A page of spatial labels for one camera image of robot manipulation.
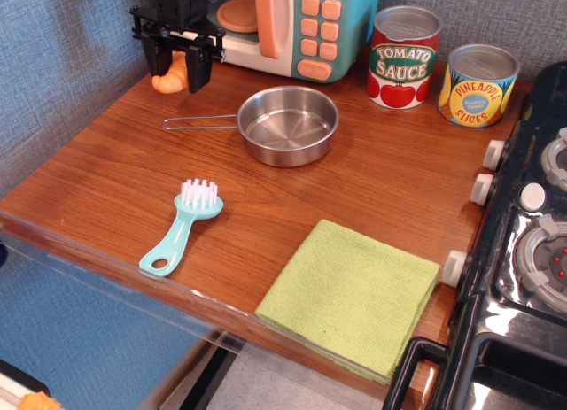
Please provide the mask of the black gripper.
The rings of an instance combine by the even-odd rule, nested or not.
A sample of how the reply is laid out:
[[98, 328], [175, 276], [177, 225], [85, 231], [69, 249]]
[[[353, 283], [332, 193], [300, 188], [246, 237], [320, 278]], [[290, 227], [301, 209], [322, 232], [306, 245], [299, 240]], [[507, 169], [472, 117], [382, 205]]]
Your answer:
[[[164, 44], [161, 37], [171, 33], [181, 35], [191, 32], [197, 35], [193, 39], [203, 39], [206, 45], [213, 45], [215, 51], [224, 51], [222, 38], [226, 32], [216, 26], [207, 17], [211, 4], [219, 0], [155, 0], [153, 7], [134, 6], [130, 14], [134, 18], [133, 36], [141, 40], [150, 74], [163, 76], [172, 64], [172, 51]], [[149, 34], [143, 35], [143, 27]], [[197, 93], [211, 78], [213, 61], [206, 48], [190, 46], [186, 50], [186, 65], [189, 76], [189, 91]]]

